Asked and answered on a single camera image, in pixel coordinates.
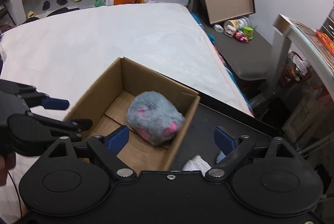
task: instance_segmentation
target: screw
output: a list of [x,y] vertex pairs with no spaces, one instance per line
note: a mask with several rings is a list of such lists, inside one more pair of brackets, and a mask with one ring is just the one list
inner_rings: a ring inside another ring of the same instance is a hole
[[215,178],[220,178],[225,175],[225,171],[223,171],[222,169],[210,169],[209,175]]
[[166,178],[169,179],[169,180],[175,180],[175,179],[176,179],[176,176],[173,175],[173,174],[169,174],[169,175],[167,175]]
[[133,170],[131,169],[119,169],[117,172],[118,176],[121,177],[130,177],[133,174]]

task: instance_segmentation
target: stuffed animal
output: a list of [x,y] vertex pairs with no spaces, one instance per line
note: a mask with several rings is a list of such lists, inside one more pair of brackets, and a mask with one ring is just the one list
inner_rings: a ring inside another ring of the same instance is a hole
[[133,130],[153,146],[175,137],[184,121],[175,106],[155,91],[139,94],[126,117]]

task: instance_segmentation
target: red basket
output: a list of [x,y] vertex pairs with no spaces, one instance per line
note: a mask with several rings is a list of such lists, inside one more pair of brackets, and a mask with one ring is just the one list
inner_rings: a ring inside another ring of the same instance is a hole
[[[300,57],[299,54],[297,54],[296,52],[292,51],[291,53],[293,53],[293,55],[297,55],[299,57],[299,59],[301,61],[303,61],[303,59]],[[294,84],[300,84],[300,83],[303,83],[304,81],[310,79],[312,76],[312,73],[310,71],[309,68],[307,68],[307,73],[306,75],[300,79],[299,81],[297,81],[294,77],[294,75],[291,73],[290,69],[289,69],[289,66],[284,66],[283,67],[283,70],[282,70],[282,74],[281,74],[281,77],[280,79],[278,80],[278,85],[281,87],[281,88],[290,88],[292,87]]]

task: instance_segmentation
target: bed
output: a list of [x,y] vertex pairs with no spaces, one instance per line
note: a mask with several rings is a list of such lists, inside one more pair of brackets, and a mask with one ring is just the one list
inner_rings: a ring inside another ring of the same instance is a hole
[[[62,120],[117,57],[208,94],[251,115],[206,33],[187,8],[149,3],[77,10],[26,23],[4,33],[2,79],[26,83],[68,99],[66,111],[33,112]],[[16,184],[36,158],[17,157]],[[0,188],[0,216],[19,216],[13,185]]]

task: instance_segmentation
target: black cable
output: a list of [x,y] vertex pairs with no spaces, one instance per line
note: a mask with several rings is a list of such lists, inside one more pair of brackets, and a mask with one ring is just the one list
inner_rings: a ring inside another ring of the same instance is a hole
[[22,206],[21,206],[20,194],[19,194],[19,191],[17,190],[16,184],[14,183],[13,177],[12,177],[12,175],[9,173],[9,171],[8,171],[8,175],[10,176],[10,179],[12,180],[13,185],[14,185],[14,187],[15,187],[15,191],[16,191],[17,198],[18,198],[18,200],[19,200],[19,205],[20,205],[20,216],[21,216],[21,218],[22,218]]

